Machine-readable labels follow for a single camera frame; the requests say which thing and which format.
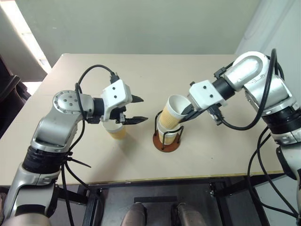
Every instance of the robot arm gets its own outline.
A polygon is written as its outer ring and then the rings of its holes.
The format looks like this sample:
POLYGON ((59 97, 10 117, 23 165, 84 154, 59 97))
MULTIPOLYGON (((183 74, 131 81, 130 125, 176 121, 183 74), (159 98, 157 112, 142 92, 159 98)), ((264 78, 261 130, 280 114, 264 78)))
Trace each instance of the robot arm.
MULTIPOLYGON (((111 119, 116 123, 137 124, 147 119, 140 116, 127 119, 123 114, 127 104, 143 101, 131 95, 123 80, 118 79, 106 87, 102 98, 78 94, 65 90, 54 96, 53 106, 39 122, 24 162, 19 165, 12 182, 4 206, 5 219, 24 214, 29 214, 29 218, 36 213, 47 217, 53 214, 57 201, 55 182, 60 166, 69 154, 77 124, 83 120, 78 97, 88 123, 111 119)), ((33 218, 45 221, 35 215, 33 218)))
MULTIPOLYGON (((213 83, 191 83, 188 99, 192 106, 186 109, 188 115, 183 121, 193 119, 207 110, 217 125, 221 124, 223 116, 219 107, 225 106, 226 100, 242 89, 245 90, 248 102, 259 111, 268 69, 269 59, 264 54, 247 52, 240 55, 232 66, 217 71, 214 74, 217 80, 213 83)), ((272 74, 268 94, 261 117, 275 142, 280 145, 277 156, 284 172, 298 182, 297 203, 300 213, 301 109, 283 79, 275 74, 272 74)))

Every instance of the table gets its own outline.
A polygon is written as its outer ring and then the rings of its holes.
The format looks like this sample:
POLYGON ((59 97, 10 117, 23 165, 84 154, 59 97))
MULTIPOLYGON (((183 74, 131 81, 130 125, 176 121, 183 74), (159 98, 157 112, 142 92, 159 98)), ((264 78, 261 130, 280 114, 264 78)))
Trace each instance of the table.
MULTIPOLYGON (((245 175, 255 150, 257 138, 265 127, 260 122, 248 131, 216 126, 208 113, 183 123, 180 147, 172 153, 158 151, 152 143, 154 117, 172 94, 187 95, 192 81, 214 81, 213 73, 236 58, 235 55, 106 55, 63 54, 44 79, 37 92, 0 140, 0 185, 10 185, 16 169, 25 157, 27 147, 40 119, 52 105, 53 96, 61 90, 74 89, 74 83, 86 68, 103 64, 117 72, 131 88, 132 94, 144 99, 129 104, 127 117, 149 119, 127 127, 127 137, 114 140, 101 125, 86 126, 73 149, 73 158, 92 166, 70 162, 72 170, 86 183, 116 183, 179 178, 208 178, 245 175)), ((93 69, 83 80, 83 93, 99 97, 109 85, 109 73, 93 69)), ((252 121, 255 110, 240 92, 221 108, 226 120, 244 126, 252 121)), ((269 173, 282 172, 272 139, 262 148, 262 159, 269 173)), ((257 160, 253 174, 262 174, 257 160)), ((68 184, 78 182, 69 174, 68 184)))

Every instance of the floor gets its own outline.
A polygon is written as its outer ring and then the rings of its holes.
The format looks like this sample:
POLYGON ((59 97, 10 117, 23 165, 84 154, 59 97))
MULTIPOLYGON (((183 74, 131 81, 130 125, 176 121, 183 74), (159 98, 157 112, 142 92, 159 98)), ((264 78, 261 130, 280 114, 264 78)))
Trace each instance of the floor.
MULTIPOLYGON (((68 186, 71 191, 77 191, 77 186, 68 186)), ((120 226, 120 223, 134 203, 134 197, 145 196, 177 196, 179 202, 193 205, 202 213, 207 226, 221 226, 221 219, 215 198, 209 194, 207 184, 180 186, 147 186, 147 187, 116 187, 110 188, 106 195, 105 211, 101 226, 120 226)), ((147 208, 147 226, 168 226, 170 208, 173 203, 144 203, 147 208)), ((241 192, 227 198, 228 208, 233 226, 260 226, 255 207, 248 192, 241 192)), ((82 225, 85 206, 71 203, 75 226, 82 225)), ((54 215, 50 218, 52 226, 70 225, 66 204, 58 201, 54 215)))

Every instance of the wall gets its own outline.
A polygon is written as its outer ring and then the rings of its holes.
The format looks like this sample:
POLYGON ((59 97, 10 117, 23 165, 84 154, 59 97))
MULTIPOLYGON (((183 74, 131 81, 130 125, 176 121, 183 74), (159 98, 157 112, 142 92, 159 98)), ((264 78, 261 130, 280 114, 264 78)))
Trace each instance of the wall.
MULTIPOLYGON (((283 67, 285 81, 301 104, 301 1, 300 0, 263 0, 251 20, 247 31, 236 51, 242 54, 257 50, 270 55, 272 48, 277 49, 278 62, 283 67)), ((297 182, 284 177, 275 185, 297 208, 297 182)), ((289 210, 267 183, 258 186, 260 199, 272 206, 289 210)), ((291 216, 265 209, 271 226, 295 225, 291 216)))
POLYGON ((233 54, 259 0, 16 0, 51 66, 62 53, 233 54))
POLYGON ((41 81, 46 76, 30 50, 15 32, 0 7, 0 55, 5 64, 22 81, 41 81))

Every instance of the white paper cup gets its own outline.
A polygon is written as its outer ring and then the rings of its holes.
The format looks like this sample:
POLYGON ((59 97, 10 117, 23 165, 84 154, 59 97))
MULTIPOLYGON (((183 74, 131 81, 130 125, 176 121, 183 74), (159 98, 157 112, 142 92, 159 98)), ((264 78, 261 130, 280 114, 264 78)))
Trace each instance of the white paper cup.
POLYGON ((102 125, 114 139, 123 139, 127 134, 126 127, 121 123, 116 124, 114 120, 104 121, 102 125))
MULTIPOLYGON (((175 128, 173 129, 166 129, 164 128, 160 122, 158 122, 157 124, 157 127, 158 127, 158 133, 159 133, 159 139, 161 141, 161 143, 163 143, 163 135, 165 132, 167 131, 174 131, 174 130, 177 130, 180 128, 180 125, 178 124, 175 128)), ((175 137, 177 136, 179 132, 175 132, 175 133, 167 133, 165 135, 165 140, 164 140, 164 144, 165 145, 170 145, 171 143, 173 143, 175 137)))
POLYGON ((159 122, 166 129, 172 129, 179 121, 184 118, 182 111, 190 105, 190 101, 181 95, 172 95, 168 98, 167 103, 160 115, 159 122))

